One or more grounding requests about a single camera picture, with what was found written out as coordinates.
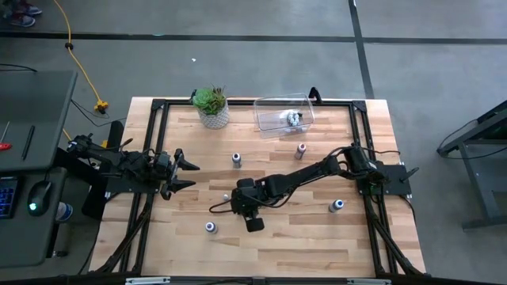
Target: wooden table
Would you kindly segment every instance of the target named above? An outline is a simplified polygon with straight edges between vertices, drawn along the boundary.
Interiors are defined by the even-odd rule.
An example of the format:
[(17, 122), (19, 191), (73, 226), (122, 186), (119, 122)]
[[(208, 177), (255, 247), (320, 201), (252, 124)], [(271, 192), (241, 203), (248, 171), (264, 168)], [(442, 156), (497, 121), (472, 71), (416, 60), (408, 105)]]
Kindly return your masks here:
[[(153, 98), (134, 97), (124, 140), (126, 150), (142, 150)], [(391, 118), (384, 100), (367, 101), (376, 150), (397, 150)], [(185, 158), (201, 171), (178, 172), (197, 184), (165, 201), (157, 195), (151, 214), (143, 275), (164, 276), (280, 276), (372, 277), (374, 269), (364, 203), (356, 183), (327, 177), (305, 185), (278, 209), (260, 209), (265, 229), (248, 233), (241, 216), (214, 215), (208, 208), (231, 194), (237, 179), (290, 173), (320, 161), (330, 150), (352, 142), (346, 108), (315, 107), (315, 122), (305, 135), (261, 139), (251, 106), (231, 106), (230, 122), (221, 130), (205, 128), (191, 106), (171, 106), (163, 150), (182, 148)], [(158, 126), (160, 114), (155, 126)], [(154, 131), (154, 141), (158, 128)], [(303, 160), (293, 158), (299, 143), (307, 145)], [(231, 155), (242, 155), (242, 168), (233, 169)], [(397, 154), (378, 155), (386, 164), (399, 162)], [(125, 235), (132, 194), (121, 194), (106, 208), (90, 269), (100, 267)], [(336, 214), (328, 212), (335, 199), (345, 202)], [(412, 212), (406, 201), (386, 196), (391, 234), (416, 268), (424, 271)], [(219, 227), (204, 230), (206, 222)], [(133, 246), (131, 263), (135, 255)], [(387, 266), (384, 243), (379, 243)]]

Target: white pot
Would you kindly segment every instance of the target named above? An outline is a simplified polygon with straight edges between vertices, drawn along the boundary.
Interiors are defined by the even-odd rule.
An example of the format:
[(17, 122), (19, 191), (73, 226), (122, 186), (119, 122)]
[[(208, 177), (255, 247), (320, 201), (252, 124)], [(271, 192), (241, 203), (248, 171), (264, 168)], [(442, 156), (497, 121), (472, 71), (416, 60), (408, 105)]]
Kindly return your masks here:
[(227, 101), (225, 102), (225, 106), (223, 106), (222, 110), (220, 110), (220, 112), (216, 115), (206, 115), (206, 113), (202, 112), (200, 109), (197, 109), (197, 112), (199, 113), (200, 122), (205, 127), (220, 129), (229, 123), (229, 105), (227, 104)]

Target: yellow cable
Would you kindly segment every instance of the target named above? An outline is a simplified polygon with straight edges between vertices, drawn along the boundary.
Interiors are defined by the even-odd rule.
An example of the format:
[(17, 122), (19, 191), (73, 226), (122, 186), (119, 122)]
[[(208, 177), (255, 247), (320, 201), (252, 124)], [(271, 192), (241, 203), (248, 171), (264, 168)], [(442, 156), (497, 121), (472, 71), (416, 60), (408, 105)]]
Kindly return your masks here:
[(65, 129), (63, 129), (63, 133), (65, 134), (65, 136), (69, 139), (69, 142), (72, 140), (71, 137), (69, 136), (69, 133), (67, 131), (65, 131)]
[[(69, 42), (69, 44), (72, 44), (72, 31), (71, 31), (71, 24), (69, 23), (69, 19), (67, 18), (65, 11), (63, 10), (62, 6), (58, 3), (58, 1), (53, 0), (53, 2), (55, 2), (55, 4), (58, 6), (58, 9), (60, 9), (60, 12), (62, 12), (63, 18), (65, 19), (65, 23), (67, 24), (67, 34), (69, 35), (68, 42)], [(76, 64), (78, 64), (78, 67), (81, 69), (82, 73), (85, 75), (86, 81), (88, 82), (88, 84), (92, 88), (93, 93), (95, 93), (95, 97), (97, 97), (98, 103), (99, 104), (102, 103), (103, 101), (98, 96), (98, 92), (95, 89), (95, 86), (93, 86), (93, 83), (90, 81), (90, 78), (88, 77), (88, 74), (86, 73), (85, 69), (83, 68), (83, 66), (81, 65), (79, 60), (74, 56), (74, 53), (72, 53), (71, 48), (68, 47), (67, 50), (69, 51), (69, 54), (71, 54), (72, 59), (76, 62)]]

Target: succulent plant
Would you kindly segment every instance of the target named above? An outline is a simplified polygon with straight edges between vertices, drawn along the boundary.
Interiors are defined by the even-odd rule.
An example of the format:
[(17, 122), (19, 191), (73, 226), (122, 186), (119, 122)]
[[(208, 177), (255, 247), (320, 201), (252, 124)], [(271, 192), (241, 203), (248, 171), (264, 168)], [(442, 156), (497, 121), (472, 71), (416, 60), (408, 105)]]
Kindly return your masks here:
[(225, 106), (226, 98), (223, 88), (202, 88), (196, 90), (192, 103), (206, 115), (216, 115)]

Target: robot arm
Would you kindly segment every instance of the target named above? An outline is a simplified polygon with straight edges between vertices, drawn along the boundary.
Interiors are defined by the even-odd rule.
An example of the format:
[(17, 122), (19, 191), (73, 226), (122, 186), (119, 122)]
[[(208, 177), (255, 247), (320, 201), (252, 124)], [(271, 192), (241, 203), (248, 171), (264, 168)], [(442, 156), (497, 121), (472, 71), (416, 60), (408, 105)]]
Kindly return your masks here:
[(94, 144), (92, 134), (78, 135), (67, 148), (67, 152), (76, 158), (93, 158), (101, 163), (110, 165), (109, 173), (101, 175), (109, 178), (108, 184), (114, 185), (118, 192), (124, 188), (131, 188), (133, 192), (153, 192), (162, 185), (161, 195), (169, 200), (172, 193), (194, 185), (196, 182), (177, 179), (178, 168), (182, 170), (199, 170), (200, 168), (185, 160), (183, 150), (177, 149), (174, 154), (174, 163), (164, 151), (150, 156), (150, 151), (123, 151), (123, 146), (132, 141), (128, 139), (120, 147), (103, 148)]
[[(384, 173), (379, 170), (381, 162), (368, 160), (361, 147), (352, 145), (335, 151), (322, 161), (293, 173), (274, 174), (258, 180), (252, 178), (238, 180), (237, 188), (231, 194), (232, 212), (243, 216), (249, 232), (263, 230), (264, 223), (261, 218), (257, 218), (258, 209), (282, 207), (300, 186), (337, 175), (349, 180), (365, 179), (372, 184), (381, 184), (386, 180)], [(340, 154), (345, 155), (346, 161), (337, 160)], [(340, 164), (346, 165), (346, 169), (342, 169)]]

